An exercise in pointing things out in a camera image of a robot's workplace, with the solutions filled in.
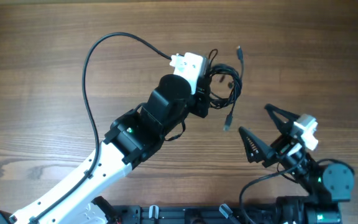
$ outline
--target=wooden table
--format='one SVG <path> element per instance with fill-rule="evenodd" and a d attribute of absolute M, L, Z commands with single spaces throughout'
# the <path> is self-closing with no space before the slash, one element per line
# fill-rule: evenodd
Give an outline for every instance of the wooden table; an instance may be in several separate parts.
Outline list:
<path fill-rule="evenodd" d="M 244 87 L 229 132 L 229 109 L 189 116 L 186 133 L 167 142 L 128 178 L 103 192 L 113 205 L 238 203 L 243 185 L 275 171 L 247 162 L 238 135 L 250 128 L 271 142 L 278 136 L 263 107 L 272 103 L 317 117 L 316 159 L 355 167 L 344 223 L 358 223 L 358 1 L 138 2 L 0 6 L 0 209 L 33 202 L 94 148 L 82 94 L 85 55 L 109 32 L 137 34 L 166 54 L 206 55 L 239 69 Z M 103 42 L 88 67 L 88 94 L 101 138 L 118 116 L 147 101 L 168 61 L 142 44 Z M 226 83 L 213 90 L 228 94 Z M 262 182 L 247 200 L 272 202 L 302 195 L 282 177 Z"/>

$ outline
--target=black wire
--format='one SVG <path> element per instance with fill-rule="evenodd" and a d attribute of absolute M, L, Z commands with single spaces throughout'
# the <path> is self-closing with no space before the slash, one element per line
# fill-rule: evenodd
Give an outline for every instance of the black wire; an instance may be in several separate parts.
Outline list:
<path fill-rule="evenodd" d="M 98 130 L 96 128 L 96 124 L 94 122 L 93 116 L 92 116 L 92 112 L 91 112 L 91 108 L 90 105 L 88 103 L 88 97 L 86 95 L 86 88 L 85 88 L 85 77 L 86 77 L 86 68 L 88 66 L 88 62 L 90 60 L 91 54 L 93 52 L 93 50 L 104 40 L 106 40 L 107 38 L 110 37 L 114 37 L 114 36 L 125 36 L 125 37 L 130 37 L 133 38 L 139 42 L 142 42 L 144 45 L 148 46 L 149 48 L 151 48 L 153 51 L 155 51 L 157 54 L 165 57 L 168 60 L 171 60 L 171 57 L 169 57 L 168 55 L 162 53 L 161 51 L 159 51 L 158 49 L 156 49 L 153 45 L 149 44 L 148 42 L 146 42 L 145 40 L 141 39 L 140 37 L 133 35 L 133 34 L 129 34 L 129 33 L 125 33 L 125 32 L 114 32 L 111 34 L 107 34 L 104 37 L 100 38 L 96 43 L 93 44 L 93 46 L 91 47 L 91 49 L 89 50 L 86 58 L 85 58 L 85 63 L 84 63 L 84 68 L 83 68 L 83 73 L 82 73 L 82 94 L 83 94 L 83 98 L 84 98 L 84 102 L 85 102 L 85 108 L 86 111 L 88 112 L 88 116 L 89 116 L 89 120 L 91 121 L 92 124 L 92 129 L 93 129 L 93 133 L 94 133 L 94 140 L 95 140 L 95 145 L 96 145 L 96 149 L 95 149 L 95 154 L 94 154 L 94 159 L 93 162 L 91 164 L 91 167 L 89 168 L 88 171 L 85 172 L 84 177 L 78 181 L 78 183 L 76 185 L 74 185 L 73 188 L 71 188 L 65 195 L 63 195 L 61 198 L 59 198 L 56 202 L 54 202 L 51 206 L 49 206 L 47 209 L 45 209 L 43 212 L 41 212 L 39 215 L 37 215 L 37 217 L 35 217 L 34 219 L 32 219 L 30 221 L 30 223 L 38 223 L 38 220 L 40 220 L 44 215 L 46 215 L 48 212 L 50 212 L 53 208 L 55 208 L 59 203 L 61 203 L 62 201 L 64 201 L 69 195 L 71 195 L 88 177 L 91 177 L 92 175 L 92 171 L 94 170 L 94 168 L 96 167 L 96 164 L 98 163 L 99 160 L 99 154 L 100 154 L 100 143 L 99 143 L 99 135 L 98 135 Z"/>
<path fill-rule="evenodd" d="M 240 209 L 241 209 L 241 212 L 243 214 L 243 216 L 246 218 L 246 221 L 249 220 L 252 224 L 256 224 L 247 214 L 246 210 L 245 210 L 245 207 L 244 207 L 244 203 L 242 201 L 242 196 L 244 194 L 244 192 L 251 186 L 251 185 L 254 185 L 256 183 L 259 183 L 260 181 L 263 181 L 263 180 L 267 180 L 267 179 L 270 179 L 272 177 L 276 177 L 278 175 L 282 175 L 282 174 L 286 174 L 288 172 L 292 172 L 293 170 L 295 170 L 303 161 L 304 159 L 306 158 L 306 152 L 303 153 L 302 155 L 302 158 L 298 161 L 298 163 L 296 163 L 295 166 L 289 168 L 289 169 L 285 169 L 283 171 L 280 171 L 280 172 L 276 172 L 276 173 L 273 173 L 273 174 L 269 174 L 269 175 L 265 175 L 263 177 L 259 177 L 258 179 L 255 179 L 251 182 L 249 182 L 248 184 L 246 184 L 242 189 L 241 189 L 241 192 L 240 192 L 240 196 L 239 196 L 239 203 L 240 203 Z"/>
<path fill-rule="evenodd" d="M 278 169 L 279 165 L 280 165 L 280 163 L 278 162 L 278 163 L 277 163 L 277 167 L 276 167 L 277 172 L 280 172 L 279 169 Z M 287 180 L 292 181 L 292 182 L 294 182 L 294 183 L 296 183 L 296 184 L 298 183 L 296 180 L 292 179 L 291 177 L 288 177 L 288 176 L 285 175 L 285 174 L 282 174 L 281 176 L 283 176 L 283 177 L 286 178 Z"/>
<path fill-rule="evenodd" d="M 147 104 L 147 103 L 140 103 L 139 105 L 137 105 L 137 106 L 135 107 L 135 109 L 132 109 L 132 110 L 126 112 L 125 115 L 132 115 L 132 114 L 134 114 L 137 110 L 139 110 L 140 107 L 143 107 L 143 106 L 145 106 L 146 104 Z"/>
<path fill-rule="evenodd" d="M 239 60 L 241 63 L 241 75 L 239 75 L 238 71 L 231 66 L 221 64 L 221 63 L 212 66 L 212 62 L 215 59 L 215 57 L 217 56 L 217 54 L 218 54 L 218 50 L 213 49 L 212 51 L 210 51 L 210 53 L 208 55 L 209 70 L 207 70 L 207 72 L 206 72 L 206 77 L 210 78 L 212 80 L 212 78 L 215 75 L 224 75 L 224 76 L 230 75 L 233 78 L 233 82 L 232 82 L 233 88 L 232 88 L 228 98 L 222 98 L 211 91 L 211 94 L 213 96 L 215 96 L 216 98 L 210 97 L 210 100 L 211 100 L 210 107 L 218 110 L 218 109 L 227 107 L 229 105 L 232 105 L 232 108 L 231 108 L 229 114 L 233 114 L 234 106 L 236 105 L 236 101 L 237 101 L 238 97 L 240 97 L 240 94 L 241 94 L 242 77 L 244 75 L 244 59 L 242 57 L 239 57 Z"/>

